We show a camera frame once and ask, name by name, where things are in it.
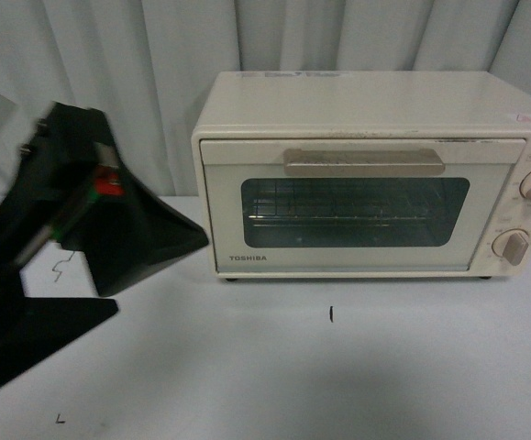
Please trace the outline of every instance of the oven window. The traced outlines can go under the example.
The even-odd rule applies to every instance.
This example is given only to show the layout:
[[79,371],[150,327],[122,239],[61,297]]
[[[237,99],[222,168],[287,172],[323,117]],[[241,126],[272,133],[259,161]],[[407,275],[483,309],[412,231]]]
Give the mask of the oven window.
[[445,245],[464,178],[249,179],[241,186],[252,248],[398,248]]

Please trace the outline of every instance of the white toaster oven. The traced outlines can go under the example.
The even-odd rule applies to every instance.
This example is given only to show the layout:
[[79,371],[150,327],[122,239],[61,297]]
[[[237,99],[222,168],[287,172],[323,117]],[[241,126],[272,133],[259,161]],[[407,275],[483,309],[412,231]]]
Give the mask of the white toaster oven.
[[223,278],[491,277],[531,256],[531,96],[486,72],[223,72],[192,146]]

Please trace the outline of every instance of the beige handle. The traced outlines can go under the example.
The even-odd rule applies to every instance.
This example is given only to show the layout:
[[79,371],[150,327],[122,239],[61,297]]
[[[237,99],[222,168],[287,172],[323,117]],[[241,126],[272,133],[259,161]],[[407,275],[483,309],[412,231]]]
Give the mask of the beige handle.
[[433,149],[412,151],[304,151],[286,149],[283,169],[290,177],[428,177],[445,164]]

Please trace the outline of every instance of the curtain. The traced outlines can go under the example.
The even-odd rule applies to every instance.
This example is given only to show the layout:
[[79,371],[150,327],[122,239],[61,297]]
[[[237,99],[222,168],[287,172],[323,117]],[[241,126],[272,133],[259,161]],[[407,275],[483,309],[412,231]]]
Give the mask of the curtain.
[[105,111],[128,167],[196,194],[190,136],[237,70],[491,71],[531,93],[531,0],[0,0],[0,193],[52,101]]

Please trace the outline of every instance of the black object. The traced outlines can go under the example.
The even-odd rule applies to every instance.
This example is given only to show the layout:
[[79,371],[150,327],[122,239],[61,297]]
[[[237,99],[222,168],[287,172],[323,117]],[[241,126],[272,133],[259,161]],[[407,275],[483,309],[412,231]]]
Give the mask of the black object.
[[0,386],[116,313],[113,300],[30,299],[20,271],[49,239],[111,296],[208,244],[120,159],[105,115],[55,104],[0,204]]

